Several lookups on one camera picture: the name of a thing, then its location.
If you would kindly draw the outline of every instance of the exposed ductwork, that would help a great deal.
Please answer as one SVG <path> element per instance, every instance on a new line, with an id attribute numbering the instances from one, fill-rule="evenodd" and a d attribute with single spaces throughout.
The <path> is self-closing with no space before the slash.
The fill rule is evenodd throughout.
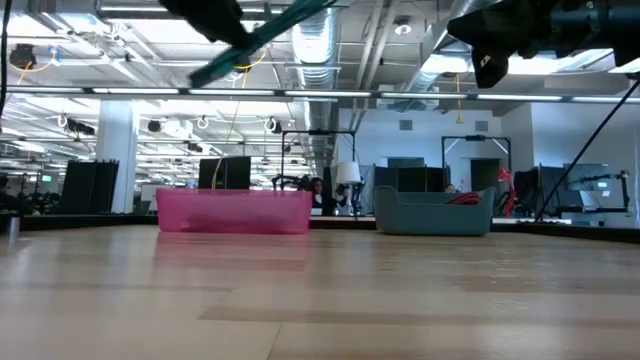
<path id="1" fill-rule="evenodd" d="M 336 17 L 335 9 L 329 8 L 293 27 L 291 31 L 293 53 L 299 64 L 332 64 L 336 58 Z M 298 82 L 303 89 L 334 89 L 336 73 L 334 69 L 299 68 Z M 305 102 L 304 122 L 307 130 L 327 130 L 331 116 L 331 102 Z M 332 149 L 326 149 L 326 139 L 311 139 L 312 156 L 316 158 L 316 168 L 324 166 L 322 159 L 330 157 Z"/>
<path id="2" fill-rule="evenodd" d="M 424 57 L 424 64 L 429 61 L 433 52 L 445 43 L 448 36 L 447 24 L 451 19 L 458 18 L 470 12 L 485 8 L 500 2 L 501 0 L 456 0 L 451 5 L 451 12 L 446 19 L 435 24 L 429 25 L 426 34 L 422 40 L 421 55 Z M 406 92 L 425 92 L 436 81 L 439 72 L 423 71 L 423 66 L 413 75 L 411 80 L 403 87 Z M 424 101 L 403 100 L 389 105 L 389 109 L 405 112 L 408 110 L 424 110 L 428 106 Z"/>

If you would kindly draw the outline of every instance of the door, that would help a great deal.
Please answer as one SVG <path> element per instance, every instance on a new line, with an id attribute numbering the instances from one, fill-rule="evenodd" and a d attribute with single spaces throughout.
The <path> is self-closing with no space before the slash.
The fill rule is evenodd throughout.
<path id="1" fill-rule="evenodd" d="M 486 188 L 498 189 L 500 159 L 471 160 L 471 190 L 481 191 Z"/>

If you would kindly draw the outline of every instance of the metal frame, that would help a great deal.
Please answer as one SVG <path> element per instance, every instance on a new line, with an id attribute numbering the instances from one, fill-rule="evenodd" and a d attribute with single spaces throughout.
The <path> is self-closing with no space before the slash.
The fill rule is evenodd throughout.
<path id="1" fill-rule="evenodd" d="M 287 147 L 285 142 L 285 138 L 287 134 L 307 134 L 308 136 L 331 136 L 331 135 L 339 135 L 339 134 L 348 134 L 351 135 L 351 159 L 352 161 L 356 161 L 356 132 L 355 131 L 341 131 L 341 130 L 283 130 L 282 131 L 282 144 L 280 147 L 281 151 L 281 163 L 280 163 L 280 175 L 284 175 L 284 148 Z"/>
<path id="2" fill-rule="evenodd" d="M 451 139 L 455 139 L 455 142 L 453 144 L 451 144 L 451 146 L 449 146 L 449 148 L 445 148 L 446 141 L 447 140 L 451 140 Z M 477 142 L 484 142 L 484 141 L 487 141 L 487 140 L 493 140 L 493 142 L 496 143 L 496 145 L 498 147 L 500 147 L 500 149 L 502 149 L 502 151 L 504 151 L 507 154 L 509 171 L 511 171 L 512 166 L 511 166 L 511 138 L 510 137 L 503 137 L 503 136 L 493 137 L 493 136 L 484 136 L 484 135 L 443 136 L 442 140 L 441 140 L 441 146 L 442 146 L 442 178 L 443 178 L 445 186 L 447 184 L 449 184 L 449 179 L 447 178 L 446 156 L 447 156 L 447 153 L 451 149 L 453 149 L 453 147 L 460 140 L 477 141 Z M 500 143 L 498 142 L 499 140 L 503 140 L 503 141 L 505 141 L 507 143 L 507 148 L 506 149 L 504 147 L 502 147 L 502 145 L 500 145 Z"/>
<path id="3" fill-rule="evenodd" d="M 620 96 L 568 94 L 536 95 L 513 93 L 456 93 L 456 92 L 383 92 L 367 90 L 284 90 L 284 89 L 230 89 L 230 88 L 153 88 L 153 87 L 70 87 L 70 86 L 8 86 L 7 93 L 65 98 L 100 99 L 185 99 L 232 100 L 240 98 L 282 99 L 305 98 L 307 101 L 325 99 L 393 99 L 393 100 L 461 100 L 531 103 L 617 104 Z M 640 97 L 629 98 L 625 105 L 640 104 Z"/>

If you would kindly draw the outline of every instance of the white pillar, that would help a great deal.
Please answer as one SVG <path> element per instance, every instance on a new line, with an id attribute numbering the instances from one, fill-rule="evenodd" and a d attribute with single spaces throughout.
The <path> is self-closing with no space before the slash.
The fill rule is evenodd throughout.
<path id="1" fill-rule="evenodd" d="M 98 123 L 96 159 L 120 163 L 111 211 L 133 211 L 139 116 L 130 100 L 102 101 Z"/>

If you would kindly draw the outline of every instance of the black monitor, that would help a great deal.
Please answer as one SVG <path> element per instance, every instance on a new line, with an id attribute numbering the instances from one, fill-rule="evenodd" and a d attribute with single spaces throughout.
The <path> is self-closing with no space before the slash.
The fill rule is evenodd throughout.
<path id="1" fill-rule="evenodd" d="M 610 191 L 609 175 L 611 169 L 607 164 L 577 164 L 565 179 L 565 188 L 573 191 Z"/>

